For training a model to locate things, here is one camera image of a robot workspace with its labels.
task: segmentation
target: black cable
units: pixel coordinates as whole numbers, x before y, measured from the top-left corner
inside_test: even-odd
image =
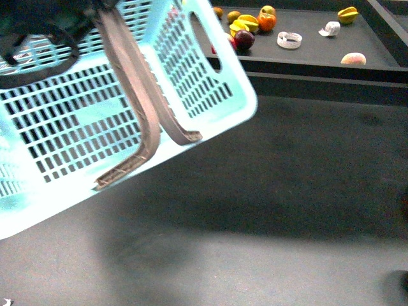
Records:
[[[79,48],[72,36],[69,35],[69,33],[50,22],[46,22],[43,24],[39,22],[39,24],[36,25],[36,28],[41,29],[43,31],[43,34],[47,33],[53,35],[56,38],[64,38],[64,45],[71,48],[70,55],[62,63],[53,67],[48,67],[39,71],[32,71],[27,73],[1,75],[0,89],[11,89],[15,87],[25,86],[31,83],[42,81],[55,75],[60,75],[61,73],[64,73],[65,71],[70,69],[70,67],[72,67],[72,65],[77,62],[80,55]],[[16,33],[22,34],[29,34],[30,31],[29,25],[27,24],[17,25],[15,27],[15,30]]]

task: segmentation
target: apple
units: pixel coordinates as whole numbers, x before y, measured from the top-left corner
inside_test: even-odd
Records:
[[[230,34],[228,33],[224,33],[225,36],[227,37],[227,40],[229,41],[229,43],[232,46],[232,49],[236,50],[237,49],[237,44],[235,43],[234,37],[232,37]],[[217,52],[215,51],[215,48],[213,45],[211,45],[211,53],[213,54],[217,54]]]
[[[262,7],[260,13],[266,13],[266,14],[276,16],[275,8],[271,7],[270,5],[265,5],[264,7]]]
[[[248,50],[255,42],[255,36],[247,30],[239,30],[234,37],[237,49]]]

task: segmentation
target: white object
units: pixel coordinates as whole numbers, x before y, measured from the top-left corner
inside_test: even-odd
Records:
[[[5,298],[6,303],[3,306],[11,306],[11,299]]]
[[[296,49],[302,43],[302,37],[297,33],[280,32],[277,43],[285,49]]]
[[[320,29],[319,34],[324,37],[336,36],[340,32],[340,23],[337,21],[330,21],[326,24],[324,29]]]

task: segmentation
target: orange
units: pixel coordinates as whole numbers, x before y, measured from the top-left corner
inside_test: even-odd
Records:
[[[270,32],[276,25],[276,16],[267,13],[260,13],[258,15],[259,29],[263,32]]]

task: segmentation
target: toy fruit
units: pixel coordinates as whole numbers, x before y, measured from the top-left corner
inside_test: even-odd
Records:
[[[241,15],[238,20],[242,21],[249,29],[249,32],[255,33],[258,30],[258,20],[252,15]]]
[[[235,37],[235,33],[242,29],[249,31],[247,25],[238,19],[234,20],[234,22],[231,25],[229,25],[229,31],[231,32],[232,37]]]
[[[260,13],[258,16],[259,29],[263,32],[270,32],[276,25],[276,16],[267,13]]]
[[[222,10],[222,8],[212,8],[212,10],[214,11],[214,13],[217,15],[219,19],[221,19],[222,16],[224,15],[224,11]]]
[[[232,37],[228,33],[225,33],[225,36],[227,37],[227,40],[229,41],[229,43],[231,43],[232,49],[236,50],[237,49],[237,44],[235,43],[234,37]],[[211,45],[211,52],[213,54],[217,54],[217,52],[215,51],[215,48],[214,48],[213,45]]]
[[[348,53],[341,61],[341,64],[365,65],[365,56],[361,53]]]
[[[239,11],[231,11],[227,15],[227,21],[229,24],[232,24],[234,20],[238,19],[238,17],[241,16],[241,13]]]
[[[267,13],[276,16],[275,8],[271,7],[270,5],[265,5],[264,7],[262,7],[262,9],[259,11],[259,14],[261,13]]]
[[[337,13],[337,17],[342,24],[351,24],[357,19],[358,12],[354,6],[350,6]]]
[[[234,37],[237,49],[248,50],[255,42],[255,36],[247,30],[239,30]]]

